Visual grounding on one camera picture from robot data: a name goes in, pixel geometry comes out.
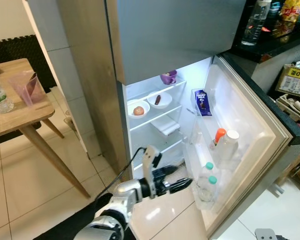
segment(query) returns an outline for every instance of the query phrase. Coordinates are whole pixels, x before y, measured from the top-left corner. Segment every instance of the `white tiled floor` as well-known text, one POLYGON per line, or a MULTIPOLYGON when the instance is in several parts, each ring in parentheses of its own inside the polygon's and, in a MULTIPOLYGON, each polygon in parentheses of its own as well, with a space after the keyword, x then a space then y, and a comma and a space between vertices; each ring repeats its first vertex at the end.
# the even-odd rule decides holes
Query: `white tiled floor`
POLYGON ((90 193, 86 199, 25 138, 0 144, 0 240, 31 240, 88 205, 115 174, 102 156, 90 161, 76 134, 64 123, 67 105, 55 87, 47 94, 55 114, 37 130, 90 193))

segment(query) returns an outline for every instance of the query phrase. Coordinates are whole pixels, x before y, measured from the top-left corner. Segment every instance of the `white bottle cap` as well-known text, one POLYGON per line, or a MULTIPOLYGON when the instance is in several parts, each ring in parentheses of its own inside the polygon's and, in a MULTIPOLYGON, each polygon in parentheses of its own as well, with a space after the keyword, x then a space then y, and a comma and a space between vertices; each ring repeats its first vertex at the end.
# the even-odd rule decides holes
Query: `white bottle cap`
POLYGON ((227 132, 226 132, 226 136, 227 136, 227 140, 229 141, 229 142, 232 142, 232 143, 234 143, 234 142, 236 142, 237 140, 238 140, 238 138, 239 138, 239 133, 237 132, 237 131, 235 131, 235 130, 228 130, 227 132))

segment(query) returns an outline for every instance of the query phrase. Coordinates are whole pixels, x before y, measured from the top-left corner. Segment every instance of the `white bowl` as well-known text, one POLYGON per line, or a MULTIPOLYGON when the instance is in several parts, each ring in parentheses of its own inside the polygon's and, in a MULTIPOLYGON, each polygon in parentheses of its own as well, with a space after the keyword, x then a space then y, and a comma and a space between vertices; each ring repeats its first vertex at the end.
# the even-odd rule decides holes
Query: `white bowl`
POLYGON ((165 109, 169 106, 169 104, 172 102, 172 96, 169 93, 161 92, 159 94, 156 94, 154 96, 147 98, 148 102, 150 103, 151 107, 155 109, 165 109), (161 99, 158 105, 155 105, 157 96, 160 95, 161 99))
POLYGON ((144 100, 141 101, 138 101, 137 99, 130 100, 127 102, 127 105, 128 105, 128 115, 132 119, 142 119, 144 116, 147 115, 147 113, 150 110, 150 105, 144 100), (144 110, 144 114, 134 115, 134 110, 136 107, 142 107, 144 110))

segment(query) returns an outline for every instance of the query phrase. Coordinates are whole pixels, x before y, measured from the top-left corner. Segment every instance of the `refrigerator shelf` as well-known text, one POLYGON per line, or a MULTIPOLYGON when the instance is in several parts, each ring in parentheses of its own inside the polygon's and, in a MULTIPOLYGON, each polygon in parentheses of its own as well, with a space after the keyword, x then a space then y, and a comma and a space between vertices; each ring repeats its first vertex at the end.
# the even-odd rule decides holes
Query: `refrigerator shelf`
POLYGON ((156 109, 151 107, 147 115, 140 119, 131 119, 129 118, 129 126, 130 126, 130 132, 135 131, 136 129, 150 123, 153 120, 156 120, 164 115, 167 115, 175 110, 180 109, 182 106, 172 100, 172 102, 169 104, 168 107, 164 109, 156 109))
POLYGON ((181 86, 186 83, 186 81, 184 79, 182 79, 181 77, 179 77, 178 75, 176 76, 175 80, 176 80, 176 82, 174 84, 165 85, 161 81, 160 76, 155 76, 155 77, 145 80, 148 82, 146 87, 136 86, 135 84, 129 85, 126 87, 127 101, 137 100, 137 102, 138 102, 138 101, 142 101, 142 100, 147 100, 147 98, 149 98, 149 97, 166 92, 168 90, 171 90, 173 88, 176 88, 176 87, 181 86), (137 90, 139 90, 139 89, 146 89, 146 90, 143 93, 134 95, 134 93, 137 92, 137 90))
MULTIPOLYGON (((168 157, 168 155, 170 155, 168 154, 168 152, 171 153, 171 151, 177 145, 181 144, 182 139, 183 139, 183 135, 178 130, 173 132, 167 138, 163 138, 160 135, 159 131, 154 126, 150 124, 144 125, 140 127, 138 130, 131 132, 132 154, 134 154, 139 147, 146 147, 148 145, 153 145, 163 154, 158 167, 167 164, 173 164, 175 163, 177 157, 176 156, 168 157)), ((180 149, 180 158, 182 158, 183 154, 182 154, 181 147, 179 147, 179 149, 180 149)), ((137 155, 135 157, 133 161, 133 166, 135 168, 142 164, 142 157, 143 157, 142 154, 137 155)))

